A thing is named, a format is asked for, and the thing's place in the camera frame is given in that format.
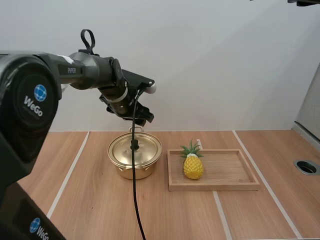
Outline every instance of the white stripe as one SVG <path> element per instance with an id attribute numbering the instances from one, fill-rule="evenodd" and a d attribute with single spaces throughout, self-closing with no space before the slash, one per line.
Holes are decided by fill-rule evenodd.
<path id="1" fill-rule="evenodd" d="M 218 212 L 219 212 L 219 215 L 220 215 L 220 219 L 221 219 L 221 222 L 222 222 L 222 226 L 223 226 L 223 229 L 224 229 L 226 240 L 232 240 L 231 232 L 230 232 L 230 229 L 229 229 L 229 226 L 228 226 L 226 215 L 225 215 L 224 210 L 223 210 L 223 208 L 221 206 L 219 195 L 218 195 L 218 193 L 216 191 L 213 191 L 213 196 L 214 196 L 214 199 L 215 199 L 216 207 L 218 208 Z"/>
<path id="2" fill-rule="evenodd" d="M 320 238 L 270 238 L 270 239 L 251 239 L 251 240 L 320 240 Z"/>
<path id="3" fill-rule="evenodd" d="M 56 208 L 56 206 L 57 206 L 57 203 L 59 202 L 59 199 L 60 199 L 63 191 L 65 190 L 65 187 L 66 187 L 66 185 L 67 185 L 67 182 L 68 182 L 68 180 L 69 180 L 69 178 L 70 178 L 70 176 L 71 176 L 72 171 L 74 170 L 74 168 L 75 168 L 75 166 L 76 166 L 76 164 L 77 164 L 77 162 L 78 162 L 78 159 L 79 159 L 79 157 L 80 157 L 80 155 L 81 155 L 81 153 L 82 153 L 82 150 L 84 149 L 84 147 L 85 147 L 85 145 L 86 145 L 86 142 L 87 142 L 87 140 L 88 140 L 88 137 L 89 137 L 89 132 L 87 132 L 87 134 L 86 134 L 86 136 L 85 136 L 85 138 L 84 138 L 84 140 L 83 140 L 83 143 L 82 143 L 82 145 L 81 145 L 81 147 L 80 147 L 77 155 L 75 156 L 75 159 L 73 160 L 73 163 L 72 163 L 72 165 L 71 165 L 68 173 L 66 174 L 66 176 L 65 176 L 65 178 L 64 178 L 64 181 L 63 181 L 63 183 L 62 183 L 62 185 L 61 185 L 58 193 L 57 193 L 56 196 L 55 196 L 55 199 L 54 199 L 54 201 L 53 201 L 53 203 L 52 203 L 52 205 L 51 205 L 51 207 L 50 207 L 50 210 L 48 211 L 48 213 L 47 213 L 47 215 L 46 215 L 46 217 L 47 217 L 48 219 L 51 218 L 51 215 L 52 215 L 52 213 L 54 212 L 54 210 L 55 210 L 55 208 Z"/>
<path id="4" fill-rule="evenodd" d="M 198 145 L 199 145 L 199 149 L 204 149 L 204 148 L 202 147 L 202 144 L 201 144 L 201 141 L 200 141 L 200 139 L 197 139 L 196 141 L 198 142 Z"/>
<path id="5" fill-rule="evenodd" d="M 284 216 L 285 220 L 288 222 L 289 226 L 291 227 L 292 231 L 294 232 L 295 236 L 298 239 L 302 239 L 302 236 L 300 234 L 300 232 L 298 231 L 298 229 L 296 228 L 294 222 L 291 220 L 291 218 L 289 217 L 289 215 L 287 214 L 286 210 L 284 209 L 284 207 L 281 205 L 279 199 L 277 198 L 277 196 L 275 195 L 274 191 L 271 189 L 271 187 L 269 186 L 267 180 L 265 179 L 265 177 L 262 175 L 261 171 L 259 170 L 258 166 L 256 165 L 255 161 L 253 160 L 253 158 L 251 157 L 250 153 L 248 152 L 248 150 L 246 149 L 245 145 L 242 143 L 241 139 L 239 138 L 238 134 L 236 133 L 235 130 L 232 130 L 235 138 L 238 140 L 239 144 L 241 145 L 243 151 L 245 152 L 245 154 L 247 155 L 247 157 L 249 158 L 250 162 L 252 163 L 252 166 L 254 167 L 254 169 L 256 170 L 256 172 L 258 173 L 259 177 L 261 178 L 263 184 L 265 185 L 266 189 L 269 191 L 271 197 L 273 198 L 275 204 L 278 206 L 278 208 L 280 209 L 282 215 Z"/>

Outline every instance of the wooden table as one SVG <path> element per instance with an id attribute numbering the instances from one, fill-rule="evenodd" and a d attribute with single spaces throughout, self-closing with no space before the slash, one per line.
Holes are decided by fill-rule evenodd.
<path id="1" fill-rule="evenodd" d="M 45 213 L 86 134 L 51 132 L 33 172 L 20 181 Z M 67 239 L 142 239 L 133 204 L 132 181 L 120 177 L 108 159 L 108 146 L 120 134 L 123 132 L 90 132 L 51 216 Z M 188 144 L 191 138 L 200 139 L 204 149 L 242 149 L 232 131 L 151 134 L 159 138 L 163 150 L 156 171 L 137 181 L 137 201 L 147 239 L 297 238 L 255 170 L 261 184 L 259 191 L 225 191 L 215 196 L 210 191 L 168 191 L 167 149 Z M 237 134 L 296 231 L 303 238 L 319 238 L 320 176 L 303 175 L 292 162 L 309 159 L 320 164 L 320 153 L 291 130 L 237 131 Z M 254 169 L 249 158 L 247 161 Z M 222 212 L 230 235 L 228 229 L 225 232 Z"/>

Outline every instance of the pot handle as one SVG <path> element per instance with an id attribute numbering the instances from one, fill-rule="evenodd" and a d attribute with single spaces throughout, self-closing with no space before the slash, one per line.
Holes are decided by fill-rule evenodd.
<path id="1" fill-rule="evenodd" d="M 134 126 L 134 128 L 140 129 L 142 133 L 144 132 L 144 128 L 142 126 L 137 125 L 137 126 Z M 131 133 L 131 132 L 132 132 L 132 126 L 129 128 L 129 133 Z"/>

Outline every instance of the wego logo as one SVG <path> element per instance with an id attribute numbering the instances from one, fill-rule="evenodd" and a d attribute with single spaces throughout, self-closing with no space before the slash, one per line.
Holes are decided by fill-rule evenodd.
<path id="1" fill-rule="evenodd" d="M 35 218 L 30 224 L 30 233 L 35 233 L 41 238 L 42 240 L 49 240 L 48 233 L 45 229 L 40 225 L 40 218 Z"/>
<path id="2" fill-rule="evenodd" d="M 39 106 L 34 105 L 34 101 L 31 100 L 31 98 L 29 98 L 28 96 L 25 96 L 24 99 L 24 105 L 27 105 L 29 109 L 31 109 L 31 111 L 33 111 L 35 114 L 37 114 L 39 117 L 41 117 L 43 115 L 43 112 L 40 110 Z"/>

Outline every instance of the pineapple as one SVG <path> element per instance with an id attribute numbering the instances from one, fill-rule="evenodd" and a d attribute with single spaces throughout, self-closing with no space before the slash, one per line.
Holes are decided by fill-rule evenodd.
<path id="1" fill-rule="evenodd" d="M 190 148 L 186 146 L 181 146 L 184 151 L 182 152 L 182 157 L 185 158 L 183 164 L 184 174 L 190 179 L 199 179 L 204 173 L 204 167 L 199 157 L 203 157 L 198 153 L 200 150 L 198 143 L 192 144 L 192 139 L 190 141 Z"/>

